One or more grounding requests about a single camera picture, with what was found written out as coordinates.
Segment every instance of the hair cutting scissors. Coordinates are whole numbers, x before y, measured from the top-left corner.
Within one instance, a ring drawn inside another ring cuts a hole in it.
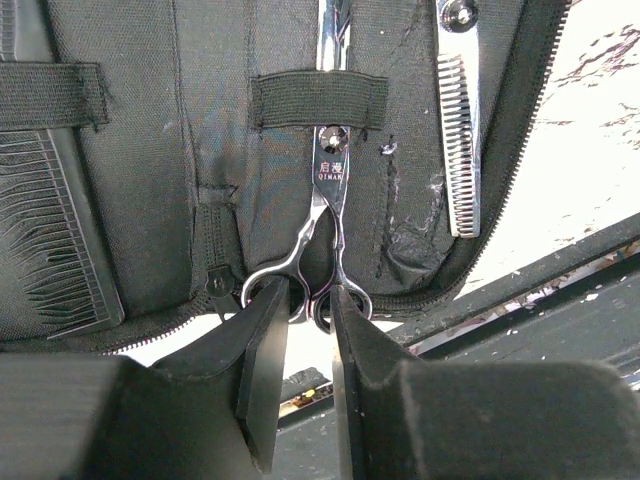
[[[322,71],[346,70],[347,50],[351,34],[351,1],[320,0],[318,15],[318,55],[316,68]],[[282,261],[265,266],[253,273],[242,287],[243,307],[250,301],[257,284],[270,275],[285,275],[302,285],[304,301],[290,319],[292,323],[312,318],[324,332],[330,325],[324,320],[321,308],[333,285],[343,285],[362,302],[363,313],[371,318],[373,307],[367,293],[346,275],[342,257],[345,250],[343,227],[344,205],[349,181],[349,127],[327,125],[314,127],[312,194],[309,216],[298,231],[298,239],[291,253]],[[313,237],[320,216],[329,209],[335,224],[333,245],[334,268],[331,280],[318,292],[312,294],[309,284],[300,271],[300,259],[305,247]]]

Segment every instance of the scissors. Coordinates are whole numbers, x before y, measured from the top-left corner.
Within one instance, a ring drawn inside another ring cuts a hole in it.
[[[320,0],[316,60],[318,70],[347,69],[350,34],[351,0]],[[247,278],[242,286],[243,307],[247,306],[251,292],[261,280],[270,275],[285,275],[299,282],[304,291],[304,301],[293,313],[290,323],[301,323],[311,318],[322,331],[329,333],[330,324],[324,320],[321,308],[333,285],[343,285],[353,296],[359,298],[363,314],[371,318],[373,306],[369,295],[347,277],[342,265],[346,246],[342,217],[349,181],[349,136],[349,127],[314,127],[309,216],[298,231],[291,253],[284,260],[269,264]],[[313,238],[318,219],[327,209],[331,212],[335,225],[333,274],[330,281],[312,295],[309,284],[300,271],[300,259]]]
[[[437,0],[438,88],[451,235],[480,234],[480,47],[476,0]]]

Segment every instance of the comb teeth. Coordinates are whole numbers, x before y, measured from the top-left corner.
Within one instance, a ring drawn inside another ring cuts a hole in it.
[[[438,85],[451,232],[473,237],[478,228],[474,215],[476,158],[467,81],[459,55],[438,57]]]
[[[16,12],[14,0],[0,0],[0,60],[15,61]]]
[[[44,325],[95,321],[103,301],[47,131],[0,133],[0,232]]]

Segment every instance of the scissor blade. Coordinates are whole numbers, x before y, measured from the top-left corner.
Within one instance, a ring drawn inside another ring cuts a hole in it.
[[[350,41],[351,0],[320,0],[316,68],[346,70]],[[349,176],[349,127],[318,126],[313,136],[313,185],[340,215]]]
[[[351,0],[320,0],[316,69],[347,69],[351,41]]]
[[[480,233],[479,44],[475,0],[437,0],[440,120],[451,234]]]

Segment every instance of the serrated blade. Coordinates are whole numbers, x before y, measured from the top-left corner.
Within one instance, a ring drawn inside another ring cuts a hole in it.
[[[480,233],[479,46],[473,0],[437,1],[442,147],[454,237]]]

